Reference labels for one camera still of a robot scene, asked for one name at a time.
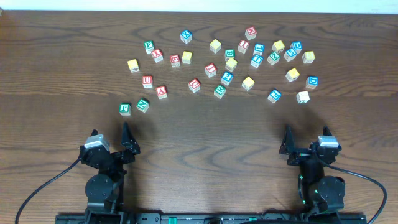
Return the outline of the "red A block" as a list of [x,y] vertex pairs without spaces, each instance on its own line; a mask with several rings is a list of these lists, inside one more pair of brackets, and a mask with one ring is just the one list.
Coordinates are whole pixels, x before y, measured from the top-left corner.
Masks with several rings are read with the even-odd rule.
[[155,90],[156,90],[158,99],[164,99],[167,97],[167,89],[164,85],[158,86]]

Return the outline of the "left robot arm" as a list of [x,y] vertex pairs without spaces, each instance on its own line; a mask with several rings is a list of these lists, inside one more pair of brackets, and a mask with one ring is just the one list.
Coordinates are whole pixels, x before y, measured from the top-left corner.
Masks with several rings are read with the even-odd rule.
[[97,130],[93,130],[78,156],[82,164],[98,169],[85,185],[87,208],[84,223],[130,223],[134,218],[123,211],[125,164],[135,161],[140,147],[129,125],[123,124],[121,145],[124,150],[110,151],[110,143]]

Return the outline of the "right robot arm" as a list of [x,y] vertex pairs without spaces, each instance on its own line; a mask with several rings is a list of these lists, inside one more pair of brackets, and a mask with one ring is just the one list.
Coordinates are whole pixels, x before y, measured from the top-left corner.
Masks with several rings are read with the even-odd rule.
[[324,167],[335,162],[341,146],[328,127],[309,147],[295,146],[290,127],[286,127],[279,154],[287,155],[289,166],[299,166],[298,192],[305,205],[304,215],[335,213],[344,208],[345,181],[326,176]]

